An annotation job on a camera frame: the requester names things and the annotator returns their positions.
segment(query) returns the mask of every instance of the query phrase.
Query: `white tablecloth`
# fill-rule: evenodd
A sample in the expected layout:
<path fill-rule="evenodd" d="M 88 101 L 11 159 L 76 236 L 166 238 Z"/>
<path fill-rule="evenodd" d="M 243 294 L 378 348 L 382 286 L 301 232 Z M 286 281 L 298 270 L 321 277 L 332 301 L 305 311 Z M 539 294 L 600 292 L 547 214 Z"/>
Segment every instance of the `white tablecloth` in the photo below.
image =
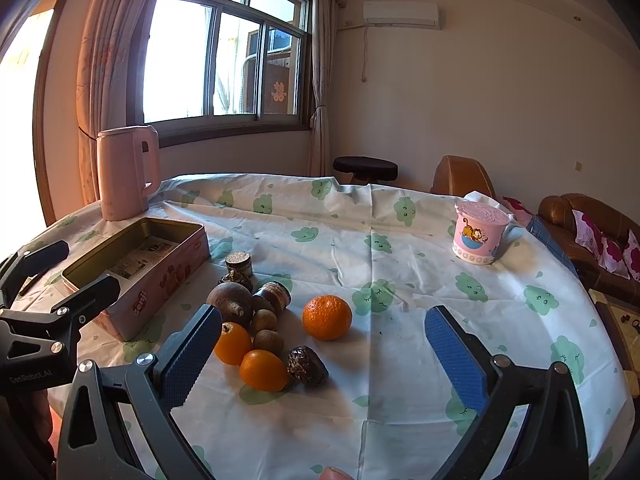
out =
<path fill-rule="evenodd" d="M 595 461 L 592 478 L 603 478 L 625 449 L 634 409 L 590 298 L 516 222 L 493 265 L 455 257 L 459 200 L 385 186 L 340 186 L 329 178 L 217 174 L 166 181 L 146 215 L 204 224 L 211 260 L 136 341 L 123 344 L 93 323 L 83 328 L 78 360 L 107 366 L 156 350 L 206 300 L 225 273 L 225 255 L 245 250 L 258 279 L 279 280 L 291 292 L 278 326 L 286 349 L 315 349 L 330 381 L 316 390 L 260 393 L 242 384 L 237 367 L 212 354 L 187 403 L 172 415 L 217 479 L 314 480 L 327 465 L 357 479 L 430 478 L 475 415 L 458 399 L 425 338 L 425 313 L 437 304 L 446 305 L 489 352 L 529 367 L 567 363 L 590 463 Z M 105 222 L 93 204 L 54 224 L 23 250 L 64 239 L 69 258 L 14 308 L 48 311 L 63 297 L 62 269 L 134 220 Z M 302 328 L 302 308 L 320 294 L 340 296 L 353 309 L 353 325 L 338 341 L 316 341 Z M 67 391 L 50 391 L 59 413 Z M 132 411 L 124 413 L 143 465 L 163 478 Z M 484 478 L 500 472 L 524 413 L 524 407 L 514 412 Z"/>

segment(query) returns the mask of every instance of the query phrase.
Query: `blue cloth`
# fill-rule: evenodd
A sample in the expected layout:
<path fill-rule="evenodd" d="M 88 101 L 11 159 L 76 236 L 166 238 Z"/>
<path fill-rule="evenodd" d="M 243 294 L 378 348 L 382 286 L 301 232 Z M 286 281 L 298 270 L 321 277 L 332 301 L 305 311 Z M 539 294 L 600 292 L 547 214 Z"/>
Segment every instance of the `blue cloth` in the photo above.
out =
<path fill-rule="evenodd" d="M 540 218 L 538 218 L 537 216 L 533 216 L 529 222 L 529 225 L 527 225 L 527 231 L 529 231 L 538 240 L 545 244 L 546 248 L 549 249 L 551 254 L 553 254 L 553 256 L 560 260 L 560 262 L 567 269 L 569 269 L 576 278 L 579 279 L 578 272 L 575 270 L 574 264 L 571 263 L 571 260 L 562 250 L 562 247 L 560 247 L 558 245 L 558 242 L 556 242 L 551 236 L 551 233 L 546 230 L 545 226 L 540 221 Z"/>

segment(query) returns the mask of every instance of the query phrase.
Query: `cup lid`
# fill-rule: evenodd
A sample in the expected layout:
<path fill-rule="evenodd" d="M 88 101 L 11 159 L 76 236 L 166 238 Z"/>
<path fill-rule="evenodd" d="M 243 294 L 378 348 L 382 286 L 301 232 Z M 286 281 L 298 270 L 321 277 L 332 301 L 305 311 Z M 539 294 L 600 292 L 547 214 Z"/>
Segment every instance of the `cup lid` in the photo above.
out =
<path fill-rule="evenodd" d="M 482 202 L 458 202 L 456 211 L 482 224 L 507 225 L 510 222 L 504 211 Z"/>
<path fill-rule="evenodd" d="M 121 128 L 112 128 L 111 130 L 103 130 L 101 132 L 98 133 L 98 138 L 100 137 L 109 137 L 109 136 L 114 136 L 114 135 L 119 135 L 119 134 L 127 134 L 129 132 L 133 132 L 135 130 L 141 130 L 141 129 L 148 129 L 148 128 L 152 128 L 152 126 L 123 126 Z"/>

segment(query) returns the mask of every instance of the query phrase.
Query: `air conditioner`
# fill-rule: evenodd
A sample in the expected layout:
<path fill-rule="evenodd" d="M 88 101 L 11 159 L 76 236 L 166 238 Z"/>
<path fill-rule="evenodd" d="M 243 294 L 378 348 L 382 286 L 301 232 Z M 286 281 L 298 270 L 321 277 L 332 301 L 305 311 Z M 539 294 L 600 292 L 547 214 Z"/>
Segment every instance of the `air conditioner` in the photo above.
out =
<path fill-rule="evenodd" d="M 364 2 L 364 22 L 376 27 L 440 29 L 438 5 L 425 2 Z"/>

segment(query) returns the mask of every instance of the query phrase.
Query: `white wall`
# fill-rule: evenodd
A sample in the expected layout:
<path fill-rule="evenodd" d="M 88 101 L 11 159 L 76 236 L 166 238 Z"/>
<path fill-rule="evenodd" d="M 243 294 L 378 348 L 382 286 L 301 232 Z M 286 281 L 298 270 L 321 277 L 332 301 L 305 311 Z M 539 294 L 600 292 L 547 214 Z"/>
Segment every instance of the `white wall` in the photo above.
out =
<path fill-rule="evenodd" d="M 44 148 L 56 218 L 82 207 L 76 75 L 90 0 L 66 0 L 51 47 L 44 97 Z"/>
<path fill-rule="evenodd" d="M 340 22 L 361 23 L 363 1 L 348 0 Z M 443 155 L 471 156 L 531 210 L 583 192 L 640 221 L 637 70 L 513 0 L 417 1 L 440 5 L 442 30 L 370 28 L 366 83 L 364 30 L 338 33 L 332 157 L 392 160 L 398 186 L 428 191 Z"/>
<path fill-rule="evenodd" d="M 160 150 L 162 179 L 190 173 L 306 175 L 309 132 L 274 132 L 179 144 Z"/>
<path fill-rule="evenodd" d="M 56 30 L 44 103 L 47 175 L 56 218 L 83 206 L 78 168 L 76 75 L 84 19 L 91 0 L 67 0 Z M 126 67 L 112 80 L 108 127 L 126 125 Z M 277 132 L 163 148 L 162 176 L 187 173 L 306 174 L 308 132 Z"/>

